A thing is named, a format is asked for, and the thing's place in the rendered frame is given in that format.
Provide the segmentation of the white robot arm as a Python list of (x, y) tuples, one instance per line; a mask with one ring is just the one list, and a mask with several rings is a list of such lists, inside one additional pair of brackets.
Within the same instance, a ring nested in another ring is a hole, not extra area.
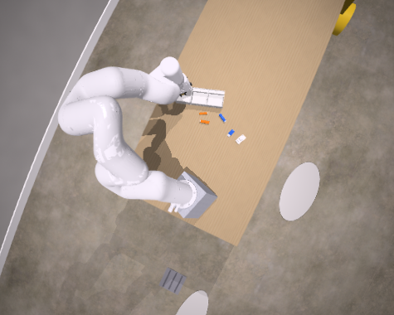
[(197, 189), (192, 182), (149, 171), (124, 141), (123, 115), (116, 101), (140, 98), (171, 104), (178, 99), (183, 82), (181, 67), (173, 57), (164, 58), (150, 74), (110, 66), (78, 80), (59, 110), (58, 123), (69, 135), (94, 134), (95, 175), (102, 186), (126, 199), (169, 202), (170, 212), (174, 206), (177, 212), (180, 206), (194, 203)]

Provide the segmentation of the white domino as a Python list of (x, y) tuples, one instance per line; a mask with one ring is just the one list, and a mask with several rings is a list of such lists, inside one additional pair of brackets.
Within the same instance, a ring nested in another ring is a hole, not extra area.
[(246, 137), (242, 134), (237, 140), (236, 142), (239, 144), (241, 143)]

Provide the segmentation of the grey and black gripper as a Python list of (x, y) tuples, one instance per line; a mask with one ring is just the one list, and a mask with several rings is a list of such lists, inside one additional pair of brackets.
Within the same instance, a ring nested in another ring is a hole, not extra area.
[(192, 86), (192, 83), (189, 82), (188, 78), (184, 75), (184, 82), (179, 87), (180, 88), (180, 96), (182, 97), (182, 93), (184, 93), (186, 95), (187, 91), (189, 91), (191, 89), (191, 86)]

